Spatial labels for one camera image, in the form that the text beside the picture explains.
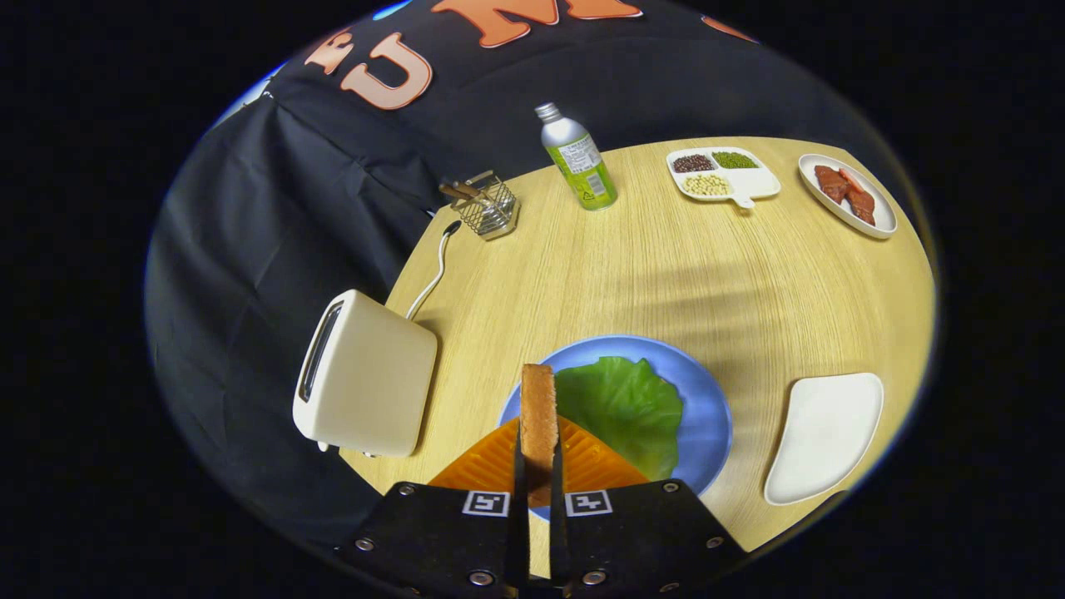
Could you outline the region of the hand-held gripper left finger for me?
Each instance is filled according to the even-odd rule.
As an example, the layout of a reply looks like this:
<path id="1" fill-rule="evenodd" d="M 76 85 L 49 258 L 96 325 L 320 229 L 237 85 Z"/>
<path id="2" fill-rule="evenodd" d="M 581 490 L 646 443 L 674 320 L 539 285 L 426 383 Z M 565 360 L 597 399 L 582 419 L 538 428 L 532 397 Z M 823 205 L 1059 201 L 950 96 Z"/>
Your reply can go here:
<path id="1" fill-rule="evenodd" d="M 395 597 L 517 597 L 528 583 L 528 500 L 518 419 L 474 444 L 501 455 L 506 485 L 402 481 L 335 557 Z"/>

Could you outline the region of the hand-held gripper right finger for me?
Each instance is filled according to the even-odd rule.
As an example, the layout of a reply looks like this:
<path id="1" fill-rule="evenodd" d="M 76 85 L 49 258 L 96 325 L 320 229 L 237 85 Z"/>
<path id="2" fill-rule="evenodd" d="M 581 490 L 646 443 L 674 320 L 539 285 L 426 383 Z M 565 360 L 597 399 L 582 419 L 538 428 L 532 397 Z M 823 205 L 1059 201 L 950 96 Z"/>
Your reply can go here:
<path id="1" fill-rule="evenodd" d="M 677 477 L 648 480 L 560 418 L 548 508 L 548 572 L 563 594 L 684 594 L 748 554 Z"/>

